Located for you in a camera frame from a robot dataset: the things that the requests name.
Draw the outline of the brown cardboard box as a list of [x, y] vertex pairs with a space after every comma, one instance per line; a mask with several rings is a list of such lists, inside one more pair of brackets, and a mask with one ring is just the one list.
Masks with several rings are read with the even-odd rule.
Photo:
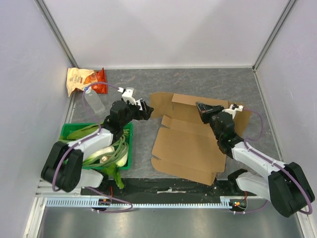
[[162, 119], [151, 162], [159, 172], [212, 185], [216, 174], [225, 170], [226, 155], [219, 150], [210, 126], [202, 122], [197, 102], [226, 109], [233, 104], [168, 92], [150, 95], [150, 105], [154, 108], [151, 117]]

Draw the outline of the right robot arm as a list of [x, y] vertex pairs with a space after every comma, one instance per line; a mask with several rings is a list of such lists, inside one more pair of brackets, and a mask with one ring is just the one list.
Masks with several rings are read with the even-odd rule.
[[202, 122], [211, 127], [220, 151], [257, 172], [254, 175], [240, 169], [230, 174], [226, 186], [230, 194], [253, 193], [270, 202], [284, 217], [297, 212], [312, 214], [315, 195], [301, 166], [273, 159], [252, 147], [249, 138], [238, 135], [234, 119], [245, 111], [244, 106], [232, 104], [226, 109], [197, 102], [196, 107]]

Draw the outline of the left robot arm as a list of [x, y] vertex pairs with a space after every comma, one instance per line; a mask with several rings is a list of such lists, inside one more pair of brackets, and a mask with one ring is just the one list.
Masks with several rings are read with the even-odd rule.
[[148, 120], [153, 111], [154, 108], [142, 99], [135, 105], [123, 100], [115, 101], [96, 131], [80, 140], [70, 143], [58, 141], [52, 146], [41, 178], [51, 183], [54, 192], [71, 192], [83, 186], [91, 187], [98, 195], [107, 193], [109, 184], [103, 180], [104, 176], [95, 170], [83, 169], [83, 162], [98, 150], [115, 143], [132, 120]]

